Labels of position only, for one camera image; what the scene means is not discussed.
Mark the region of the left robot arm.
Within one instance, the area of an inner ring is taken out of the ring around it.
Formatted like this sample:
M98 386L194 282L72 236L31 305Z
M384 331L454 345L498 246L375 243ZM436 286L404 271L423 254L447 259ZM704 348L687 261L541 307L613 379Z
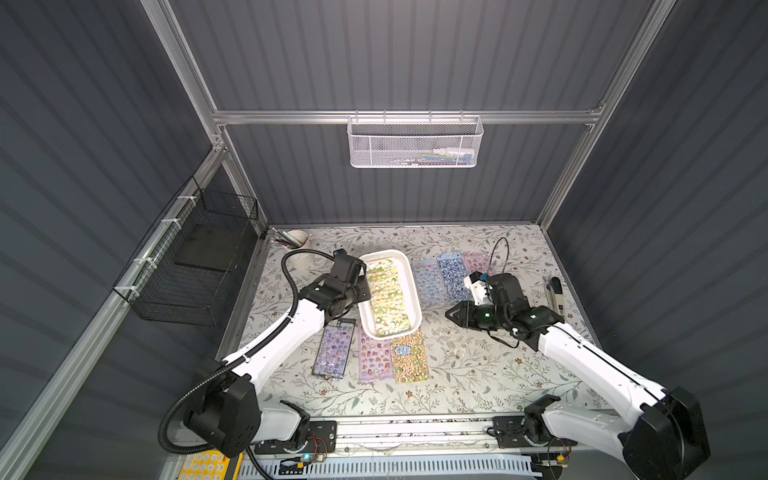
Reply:
M184 426L203 440L183 447L183 455L215 449L227 458L251 453L259 442L304 445L311 416L290 401L259 403L259 393L278 367L306 340L353 306L371 298L365 262L339 249L331 254L308 249L331 262L330 271L299 288L289 271L290 251L281 270L292 295L288 310L255 340L221 361L212 361L191 390L169 411L184 411Z

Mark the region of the light blue sticker sheet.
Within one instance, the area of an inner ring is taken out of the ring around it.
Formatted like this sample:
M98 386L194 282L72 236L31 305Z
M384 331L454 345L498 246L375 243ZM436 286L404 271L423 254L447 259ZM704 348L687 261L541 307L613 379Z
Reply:
M413 267L413 275L424 310L447 307L451 301L448 296L440 266L435 259L422 260Z

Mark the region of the green mushroom sticker sheet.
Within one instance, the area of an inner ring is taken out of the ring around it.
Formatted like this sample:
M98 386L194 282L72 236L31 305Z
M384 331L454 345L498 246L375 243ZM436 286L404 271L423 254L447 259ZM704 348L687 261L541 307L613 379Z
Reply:
M375 260L367 271L375 332L388 336L410 328L398 267L392 259Z

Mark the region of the pink 3D sticker sheet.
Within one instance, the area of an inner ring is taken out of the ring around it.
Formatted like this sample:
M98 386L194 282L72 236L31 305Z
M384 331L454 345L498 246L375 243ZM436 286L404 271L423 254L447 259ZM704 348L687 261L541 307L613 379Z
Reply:
M463 261L469 274L474 272L495 274L494 268L490 265L491 255L488 252L465 252L463 253Z
M359 379L363 384L394 379L390 340L377 340L362 332L359 340Z

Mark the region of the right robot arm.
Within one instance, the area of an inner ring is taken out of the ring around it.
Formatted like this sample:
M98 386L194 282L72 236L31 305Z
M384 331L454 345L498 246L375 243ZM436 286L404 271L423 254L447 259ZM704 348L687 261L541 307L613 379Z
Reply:
M559 279L546 287L546 306L530 305L518 279L509 273L473 272L463 285L472 297L449 309L448 320L489 336L506 331L568 369L612 409L601 414L544 394L524 409L518 422L498 420L489 428L500 443L514 436L532 446L575 442L623 462L638 479L685 479L710 458L696 397L634 372L567 324Z

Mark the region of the purple sticker sheet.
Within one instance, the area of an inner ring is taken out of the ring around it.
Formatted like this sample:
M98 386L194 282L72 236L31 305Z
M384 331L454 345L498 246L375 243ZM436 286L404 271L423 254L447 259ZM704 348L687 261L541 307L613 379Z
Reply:
M312 375L326 380L343 378L348 364L356 322L342 318L323 329Z

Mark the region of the panda sticker sheet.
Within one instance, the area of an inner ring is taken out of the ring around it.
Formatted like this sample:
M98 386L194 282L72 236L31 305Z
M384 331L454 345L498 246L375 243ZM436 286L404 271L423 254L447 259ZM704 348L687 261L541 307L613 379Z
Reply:
M424 336L420 329L392 340L394 378L398 384L429 379L429 366Z

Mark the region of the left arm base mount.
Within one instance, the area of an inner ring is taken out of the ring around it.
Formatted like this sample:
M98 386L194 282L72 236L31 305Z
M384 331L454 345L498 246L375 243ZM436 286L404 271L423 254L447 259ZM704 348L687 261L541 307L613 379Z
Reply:
M258 455L329 454L335 451L338 423L328 420L310 420L300 425L289 440L263 440L252 444Z

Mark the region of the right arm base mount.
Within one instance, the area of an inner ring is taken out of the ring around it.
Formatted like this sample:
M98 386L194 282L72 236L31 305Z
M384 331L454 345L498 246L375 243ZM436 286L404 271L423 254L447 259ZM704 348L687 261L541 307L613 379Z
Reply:
M547 429L541 415L494 416L486 433L495 438L499 448L565 446L571 448L577 442L567 438L555 438Z

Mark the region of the white plastic storage tray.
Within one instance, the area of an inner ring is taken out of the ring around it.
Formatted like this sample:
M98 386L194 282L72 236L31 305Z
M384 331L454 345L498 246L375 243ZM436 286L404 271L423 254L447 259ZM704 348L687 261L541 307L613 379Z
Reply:
M369 300L359 304L365 333L391 340L415 333L422 311L410 262L398 250L382 250L361 257L365 263Z

